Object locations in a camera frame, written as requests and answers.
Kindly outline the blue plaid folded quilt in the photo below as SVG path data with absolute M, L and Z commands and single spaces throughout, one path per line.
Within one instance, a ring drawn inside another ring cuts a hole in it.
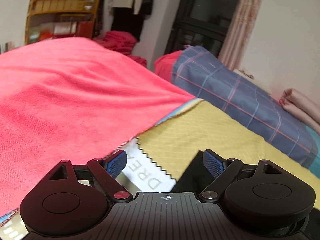
M 319 135 L 283 110 L 270 95 L 227 69 L 201 46 L 189 47 L 173 64 L 171 82 L 210 102 L 266 142 L 319 174 Z

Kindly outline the dark window frame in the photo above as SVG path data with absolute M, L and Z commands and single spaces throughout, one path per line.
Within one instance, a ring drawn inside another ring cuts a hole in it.
M 202 46 L 218 56 L 240 0 L 180 0 L 165 53 Z

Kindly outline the red cloth pile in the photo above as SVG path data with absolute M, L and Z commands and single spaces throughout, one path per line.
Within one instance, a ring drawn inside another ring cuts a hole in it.
M 103 38 L 95 37 L 93 38 L 93 41 L 106 49 L 116 51 L 131 58 L 145 68 L 147 67 L 146 59 L 132 55 L 132 51 L 138 41 L 130 33 L 123 31 L 107 31 Z

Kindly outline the wooden shelf unit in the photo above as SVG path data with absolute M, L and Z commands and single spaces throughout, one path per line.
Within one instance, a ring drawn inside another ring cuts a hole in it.
M 30 0 L 24 44 L 63 37 L 92 39 L 100 0 Z

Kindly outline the cream pillow by wall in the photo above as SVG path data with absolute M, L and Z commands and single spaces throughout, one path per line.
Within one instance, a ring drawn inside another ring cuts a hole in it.
M 254 80 L 254 76 L 248 73 L 245 69 L 237 69 L 237 73 L 246 79 Z

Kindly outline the pink fleece blanket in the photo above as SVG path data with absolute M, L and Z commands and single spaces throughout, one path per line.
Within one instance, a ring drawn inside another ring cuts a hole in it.
M 86 38 L 1 55 L 1 214 L 60 160 L 104 157 L 193 96 Z

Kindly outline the pink patterned curtain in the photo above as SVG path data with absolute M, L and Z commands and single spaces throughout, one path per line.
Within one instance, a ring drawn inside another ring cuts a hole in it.
M 239 0 L 218 59 L 238 69 L 252 34 L 262 0 Z

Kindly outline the hanging clothes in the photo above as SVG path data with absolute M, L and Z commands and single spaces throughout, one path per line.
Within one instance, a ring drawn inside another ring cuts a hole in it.
M 153 0 L 100 0 L 93 36 L 98 36 L 103 28 L 105 5 L 113 15 L 111 30 L 130 33 L 139 41 L 145 18 L 152 14 Z

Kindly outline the yellow quilted bed cover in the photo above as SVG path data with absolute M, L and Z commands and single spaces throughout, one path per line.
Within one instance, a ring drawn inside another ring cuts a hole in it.
M 246 164 L 268 159 L 319 194 L 319 178 L 206 101 L 140 134 L 138 143 L 175 180 L 181 178 L 198 151 L 211 149 L 225 159 L 236 158 Z

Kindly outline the folded pink satin bedding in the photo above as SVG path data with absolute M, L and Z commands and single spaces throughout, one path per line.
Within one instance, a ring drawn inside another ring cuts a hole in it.
M 319 133 L 319 105 L 293 88 L 284 90 L 279 103 L 285 111 Z

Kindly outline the red pillow behind quilt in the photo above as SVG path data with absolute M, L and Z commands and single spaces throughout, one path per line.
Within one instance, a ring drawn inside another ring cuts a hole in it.
M 170 54 L 165 54 L 154 62 L 154 72 L 156 75 L 171 82 L 172 68 L 183 51 L 178 50 Z

